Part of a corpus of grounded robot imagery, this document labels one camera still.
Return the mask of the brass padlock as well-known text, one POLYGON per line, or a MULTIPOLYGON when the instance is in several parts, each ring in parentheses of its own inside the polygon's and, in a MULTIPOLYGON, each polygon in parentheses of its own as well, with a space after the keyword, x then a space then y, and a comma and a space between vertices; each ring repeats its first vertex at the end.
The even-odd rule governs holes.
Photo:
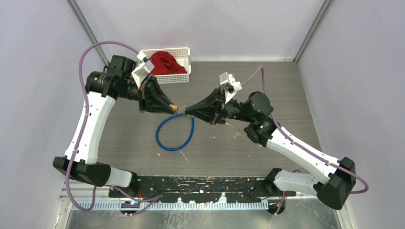
POLYGON ((173 110, 174 114, 178 113, 178 105, 170 104, 171 109, 173 110))

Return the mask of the black headed key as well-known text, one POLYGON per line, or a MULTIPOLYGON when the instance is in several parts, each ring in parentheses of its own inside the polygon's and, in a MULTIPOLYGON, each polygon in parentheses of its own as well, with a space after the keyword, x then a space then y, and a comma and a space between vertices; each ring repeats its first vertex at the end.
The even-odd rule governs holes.
POLYGON ((222 124, 227 125, 227 126, 231 126, 229 123, 227 123, 225 120, 222 120, 222 124))

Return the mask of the small silver key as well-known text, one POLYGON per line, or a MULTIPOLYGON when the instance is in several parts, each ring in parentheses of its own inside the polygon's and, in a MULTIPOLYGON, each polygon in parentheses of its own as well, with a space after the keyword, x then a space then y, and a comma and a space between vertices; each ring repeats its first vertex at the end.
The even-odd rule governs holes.
POLYGON ((242 135, 241 135, 241 130, 240 130, 240 129, 237 129, 237 130, 235 131, 235 134, 234 134, 233 139, 236 139, 236 138, 238 138, 238 137, 242 139, 242 135))

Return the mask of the blue cable lock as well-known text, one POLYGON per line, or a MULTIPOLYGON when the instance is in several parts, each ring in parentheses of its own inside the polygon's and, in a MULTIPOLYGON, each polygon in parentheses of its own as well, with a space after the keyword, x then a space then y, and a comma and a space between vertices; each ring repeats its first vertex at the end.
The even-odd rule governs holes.
POLYGON ((157 127, 155 132, 155 141, 157 145, 166 150, 166 151, 178 151, 185 148, 194 135, 195 130, 195 118, 193 116, 187 115, 186 113, 174 114, 165 118, 157 127), (169 133, 169 130, 165 130, 163 138, 161 138, 161 131, 163 127, 168 124, 170 121, 173 121, 176 118, 188 117, 190 121, 189 132, 186 136, 184 133, 181 133, 181 130, 185 128, 181 127, 180 130, 174 130, 169 133))

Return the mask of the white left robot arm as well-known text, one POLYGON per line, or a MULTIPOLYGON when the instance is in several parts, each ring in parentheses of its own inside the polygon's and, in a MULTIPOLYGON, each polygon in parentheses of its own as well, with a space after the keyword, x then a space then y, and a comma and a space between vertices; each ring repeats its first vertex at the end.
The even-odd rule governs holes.
POLYGON ((151 74, 153 62, 139 54, 139 64, 114 55, 104 72, 92 72, 84 86, 84 106, 74 137, 64 156, 53 167, 66 176, 96 187, 118 186, 128 197, 139 191, 137 174, 98 162, 98 149, 107 118, 118 98, 137 101, 148 113, 176 114, 177 106, 161 90, 151 74))

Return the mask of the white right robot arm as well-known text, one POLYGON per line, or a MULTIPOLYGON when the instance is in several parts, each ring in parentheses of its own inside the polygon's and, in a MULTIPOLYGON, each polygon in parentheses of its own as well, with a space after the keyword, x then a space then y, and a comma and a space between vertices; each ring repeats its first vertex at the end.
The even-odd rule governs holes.
POLYGON ((211 125, 225 124, 227 119, 247 122, 244 132, 253 143, 277 151, 307 170, 303 174, 273 168, 264 180, 269 195, 288 191, 309 194, 324 205, 341 210, 356 184, 355 163, 347 157, 337 159, 312 148, 276 122, 272 112, 264 93, 253 92, 245 102, 226 101, 222 87, 185 109, 187 115, 211 125))

